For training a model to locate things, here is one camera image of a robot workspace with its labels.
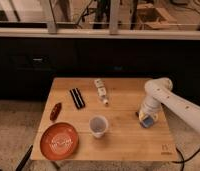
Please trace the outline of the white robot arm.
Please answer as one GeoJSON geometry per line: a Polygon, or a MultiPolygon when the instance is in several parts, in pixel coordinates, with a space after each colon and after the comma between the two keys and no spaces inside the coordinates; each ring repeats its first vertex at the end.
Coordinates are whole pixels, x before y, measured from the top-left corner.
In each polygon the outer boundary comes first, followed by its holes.
{"type": "Polygon", "coordinates": [[[169,78],[148,80],[144,89],[146,96],[138,111],[140,124],[151,127],[158,119],[160,107],[164,104],[190,127],[200,133],[200,106],[174,94],[173,84],[169,78]]]}

